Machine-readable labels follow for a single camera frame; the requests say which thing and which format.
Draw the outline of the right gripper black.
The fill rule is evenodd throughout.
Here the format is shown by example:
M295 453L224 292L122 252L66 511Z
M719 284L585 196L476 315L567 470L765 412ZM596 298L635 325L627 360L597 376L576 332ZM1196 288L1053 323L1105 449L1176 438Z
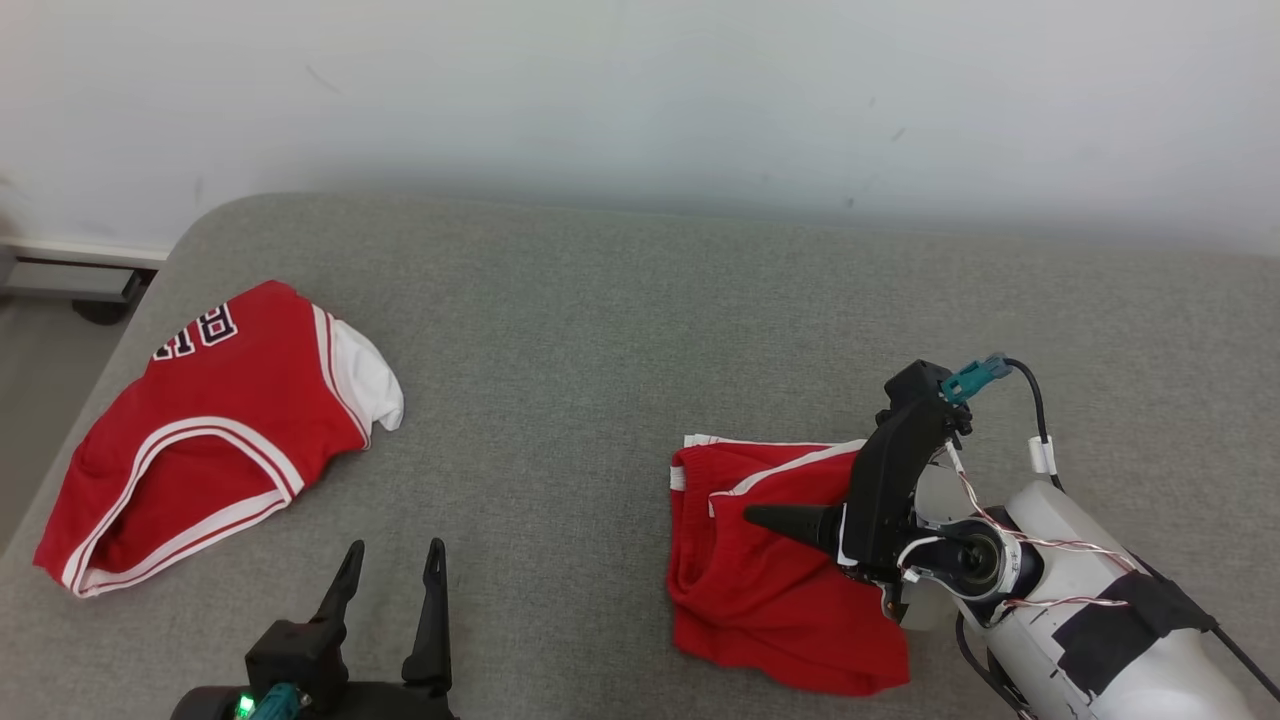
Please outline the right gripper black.
M913 497L947 439L972 433L972 411L938 395L892 404L856 452L844 503L754 503L742 518L783 538L852 562L860 582L896 582L897 557L915 532Z

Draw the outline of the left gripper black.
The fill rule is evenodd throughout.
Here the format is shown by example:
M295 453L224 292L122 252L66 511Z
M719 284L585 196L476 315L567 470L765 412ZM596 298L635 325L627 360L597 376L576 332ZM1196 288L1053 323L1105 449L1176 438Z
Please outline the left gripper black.
M315 623L346 624L346 610L356 596L365 556L365 542L356 539L323 597ZM452 688L451 618L447 550L433 538L422 571L424 602L413 648L403 661L403 685L385 682L356 682L335 705L323 708L317 700L296 684L279 683L257 693L247 685L202 685L188 691L172 711L172 719L453 719L448 698Z

